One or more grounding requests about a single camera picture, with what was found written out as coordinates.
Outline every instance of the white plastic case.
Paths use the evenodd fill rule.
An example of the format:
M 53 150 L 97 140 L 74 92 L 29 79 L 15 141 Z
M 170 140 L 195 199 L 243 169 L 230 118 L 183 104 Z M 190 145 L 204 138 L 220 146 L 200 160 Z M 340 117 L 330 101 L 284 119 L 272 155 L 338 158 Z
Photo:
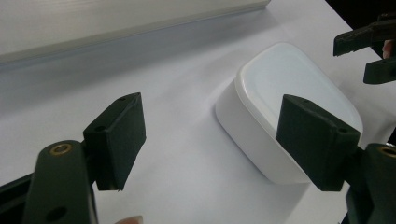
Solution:
M 219 122 L 250 160 L 277 184 L 309 182 L 276 141 L 282 97 L 308 99 L 359 132 L 359 113 L 343 93 L 299 49 L 280 43 L 247 63 L 216 103 Z

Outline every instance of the screw hole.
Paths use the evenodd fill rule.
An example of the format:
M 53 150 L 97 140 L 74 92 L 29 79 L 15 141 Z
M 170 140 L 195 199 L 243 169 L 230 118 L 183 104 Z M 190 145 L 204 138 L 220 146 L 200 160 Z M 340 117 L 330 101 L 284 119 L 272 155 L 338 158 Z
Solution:
M 47 222 L 55 222 L 64 217 L 67 209 L 65 207 L 57 207 L 52 211 L 47 213 L 46 220 Z
M 95 128 L 95 130 L 96 130 L 97 132 L 101 132 L 101 131 L 103 131 L 105 128 L 106 128 L 105 126 L 98 126 L 98 127 Z

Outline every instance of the dark background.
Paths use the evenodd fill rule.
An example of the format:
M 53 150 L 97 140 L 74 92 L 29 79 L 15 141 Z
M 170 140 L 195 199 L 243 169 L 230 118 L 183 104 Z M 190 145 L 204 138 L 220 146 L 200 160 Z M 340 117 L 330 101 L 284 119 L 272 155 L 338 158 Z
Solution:
M 352 28 L 357 29 L 375 22 L 382 13 L 396 12 L 396 0 L 326 0 L 326 2 Z M 373 50 L 382 57 L 383 43 Z

